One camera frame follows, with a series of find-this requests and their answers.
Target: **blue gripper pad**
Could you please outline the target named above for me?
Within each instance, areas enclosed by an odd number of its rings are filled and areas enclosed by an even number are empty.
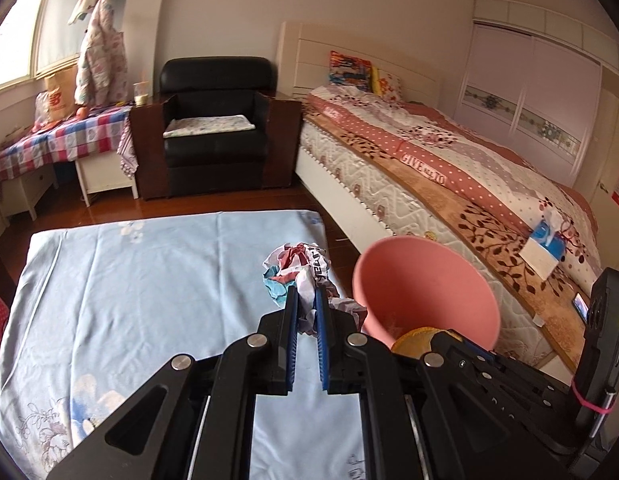
[[[317,289],[314,297],[314,308],[316,309],[316,324],[318,339],[318,366],[320,367],[320,381],[323,384],[323,389],[326,390],[329,386],[329,342],[327,339],[327,320],[325,305],[325,296]]]
[[[294,385],[294,375],[296,372],[296,348],[298,347],[298,292],[296,287],[290,286],[285,303],[284,328],[288,330],[286,344],[287,351],[287,371],[286,384],[287,391],[291,392]]]

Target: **metal screw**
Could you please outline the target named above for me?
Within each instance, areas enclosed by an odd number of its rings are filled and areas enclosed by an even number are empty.
[[[352,346],[365,346],[367,344],[367,336],[360,332],[354,332],[347,336],[347,343]]]
[[[260,348],[267,344],[267,336],[264,334],[252,334],[247,338],[247,344],[252,348]]]
[[[174,370],[187,370],[192,366],[192,358],[189,355],[177,355],[172,359],[172,368]]]
[[[423,356],[423,362],[429,367],[432,368],[440,368],[443,366],[445,359],[440,354],[436,354],[436,352],[428,352]]]

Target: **pink bowl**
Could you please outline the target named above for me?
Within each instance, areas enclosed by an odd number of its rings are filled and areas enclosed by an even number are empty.
[[[363,327],[389,348],[410,330],[432,326],[494,349],[501,328],[496,298],[467,260],[439,243],[382,238],[356,262],[352,286],[368,310]]]

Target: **crumpled cloth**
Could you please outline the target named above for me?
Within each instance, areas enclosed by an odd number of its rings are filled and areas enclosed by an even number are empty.
[[[298,302],[302,313],[299,315],[298,331],[314,335],[316,310],[314,298],[317,286],[323,285],[327,292],[330,308],[352,314],[358,330],[363,326],[367,309],[350,298],[341,298],[336,285],[327,277],[329,261],[325,251],[314,244],[285,244],[276,248],[262,263],[266,269],[262,278],[272,300],[280,308],[285,308],[287,290],[296,286]]]

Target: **door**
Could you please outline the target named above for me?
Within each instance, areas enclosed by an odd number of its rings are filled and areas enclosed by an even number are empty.
[[[619,111],[592,210],[598,222],[597,244],[603,268],[619,270]]]
[[[601,73],[599,63],[534,38],[513,145],[524,145],[528,153],[523,156],[545,176],[567,186],[573,186],[587,149],[598,108]],[[513,150],[522,155],[517,146]]]
[[[475,25],[464,92],[454,118],[507,145],[532,52],[531,36]]]

